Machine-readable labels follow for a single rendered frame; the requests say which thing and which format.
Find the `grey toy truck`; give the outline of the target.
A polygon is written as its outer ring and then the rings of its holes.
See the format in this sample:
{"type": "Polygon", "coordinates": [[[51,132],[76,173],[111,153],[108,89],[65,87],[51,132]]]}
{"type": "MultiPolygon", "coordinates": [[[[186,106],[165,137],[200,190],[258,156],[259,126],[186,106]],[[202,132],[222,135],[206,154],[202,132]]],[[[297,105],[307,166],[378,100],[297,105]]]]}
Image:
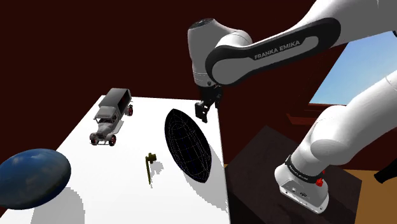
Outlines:
{"type": "Polygon", "coordinates": [[[120,131],[124,115],[132,116],[134,109],[130,90],[127,88],[112,88],[99,103],[99,110],[94,116],[98,124],[96,132],[90,134],[92,145],[116,144],[116,134],[120,131]]]}

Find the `olive green small tool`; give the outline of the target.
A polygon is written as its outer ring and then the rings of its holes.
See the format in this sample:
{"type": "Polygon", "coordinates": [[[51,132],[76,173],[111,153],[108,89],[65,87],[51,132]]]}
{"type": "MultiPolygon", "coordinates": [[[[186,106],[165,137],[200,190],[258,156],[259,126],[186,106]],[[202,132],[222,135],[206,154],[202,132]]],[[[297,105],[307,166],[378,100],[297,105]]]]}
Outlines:
{"type": "Polygon", "coordinates": [[[146,171],[148,175],[148,183],[149,185],[151,184],[151,171],[150,171],[150,164],[153,164],[154,161],[157,160],[157,156],[152,153],[148,153],[147,156],[145,156],[145,162],[146,162],[146,171]]]}

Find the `blue marbled oval ball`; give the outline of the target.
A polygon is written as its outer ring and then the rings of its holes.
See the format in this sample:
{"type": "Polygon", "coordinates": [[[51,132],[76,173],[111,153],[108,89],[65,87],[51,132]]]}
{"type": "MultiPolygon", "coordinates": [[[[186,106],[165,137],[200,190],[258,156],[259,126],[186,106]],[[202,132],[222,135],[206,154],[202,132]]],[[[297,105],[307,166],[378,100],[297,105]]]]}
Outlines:
{"type": "Polygon", "coordinates": [[[26,150],[0,164],[0,206],[23,210],[54,199],[68,184],[71,164],[61,153],[26,150]]]}

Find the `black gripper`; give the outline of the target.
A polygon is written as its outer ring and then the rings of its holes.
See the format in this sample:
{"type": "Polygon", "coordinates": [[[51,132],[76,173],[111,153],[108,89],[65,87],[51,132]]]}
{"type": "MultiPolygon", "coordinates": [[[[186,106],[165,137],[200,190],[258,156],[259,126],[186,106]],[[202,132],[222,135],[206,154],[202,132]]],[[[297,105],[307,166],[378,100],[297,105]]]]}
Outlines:
{"type": "Polygon", "coordinates": [[[223,95],[220,85],[213,85],[211,87],[199,87],[200,102],[195,103],[195,116],[207,123],[207,113],[214,103],[215,108],[219,108],[219,104],[223,95]]]}

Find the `window with blue sky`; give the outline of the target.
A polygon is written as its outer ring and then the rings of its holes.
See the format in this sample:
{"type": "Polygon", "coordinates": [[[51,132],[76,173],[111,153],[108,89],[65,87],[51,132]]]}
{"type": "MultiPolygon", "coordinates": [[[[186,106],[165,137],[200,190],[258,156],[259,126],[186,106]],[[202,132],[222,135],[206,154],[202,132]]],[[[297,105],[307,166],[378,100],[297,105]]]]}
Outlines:
{"type": "Polygon", "coordinates": [[[390,31],[359,39],[346,48],[311,103],[347,104],[353,97],[397,70],[397,37],[390,31]]]}

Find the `black oval ball with lines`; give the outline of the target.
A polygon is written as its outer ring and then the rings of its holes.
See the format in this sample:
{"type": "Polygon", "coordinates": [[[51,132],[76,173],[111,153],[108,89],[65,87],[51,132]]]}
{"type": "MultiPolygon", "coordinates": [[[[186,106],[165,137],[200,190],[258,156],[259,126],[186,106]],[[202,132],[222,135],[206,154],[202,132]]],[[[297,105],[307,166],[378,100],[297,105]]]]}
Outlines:
{"type": "Polygon", "coordinates": [[[176,165],[190,178],[205,183],[212,167],[212,153],[204,133],[186,113],[172,109],[166,116],[164,133],[176,165]]]}

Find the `dark robot stand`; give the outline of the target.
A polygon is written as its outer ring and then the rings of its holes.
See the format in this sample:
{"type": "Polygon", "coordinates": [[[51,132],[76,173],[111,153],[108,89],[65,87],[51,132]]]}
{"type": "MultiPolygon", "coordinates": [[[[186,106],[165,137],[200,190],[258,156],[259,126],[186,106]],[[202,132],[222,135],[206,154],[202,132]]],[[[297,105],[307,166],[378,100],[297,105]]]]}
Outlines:
{"type": "Polygon", "coordinates": [[[274,170],[297,144],[264,127],[227,165],[231,224],[354,224],[361,180],[336,166],[325,170],[330,201],[315,214],[284,196],[274,170]]]}

